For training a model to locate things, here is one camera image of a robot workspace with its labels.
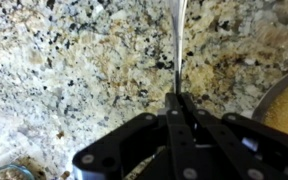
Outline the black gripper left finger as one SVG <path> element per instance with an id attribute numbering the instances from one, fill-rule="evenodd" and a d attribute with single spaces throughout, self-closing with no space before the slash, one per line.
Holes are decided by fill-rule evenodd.
<path id="1" fill-rule="evenodd" d="M 136 180 L 198 180 L 193 110 L 188 94 L 168 93 L 156 115 L 139 114 L 77 152 L 74 180 L 123 180 L 146 159 Z"/>

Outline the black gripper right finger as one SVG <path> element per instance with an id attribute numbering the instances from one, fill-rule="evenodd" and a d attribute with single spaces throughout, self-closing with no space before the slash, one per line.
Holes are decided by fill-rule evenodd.
<path id="1" fill-rule="evenodd" d="M 187 93 L 180 100 L 195 123 L 193 135 L 198 145 L 220 149 L 233 169 L 247 178 L 288 180 L 288 134 L 234 113 L 217 119 L 196 109 Z"/>

